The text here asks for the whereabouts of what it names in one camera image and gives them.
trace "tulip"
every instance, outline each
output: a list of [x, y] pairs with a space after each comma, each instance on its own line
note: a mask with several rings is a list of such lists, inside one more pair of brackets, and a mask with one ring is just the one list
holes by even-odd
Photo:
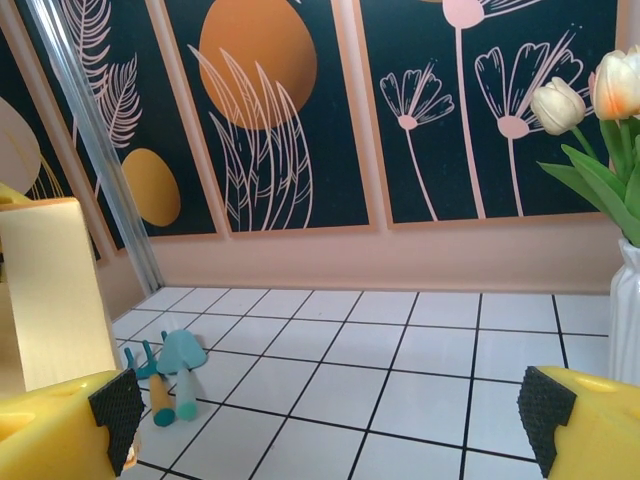
[[596, 73], [593, 107], [600, 120], [640, 113], [640, 47], [605, 55]]
[[561, 78], [554, 77], [533, 93], [531, 110], [550, 135], [562, 135], [575, 128], [586, 113], [582, 97]]

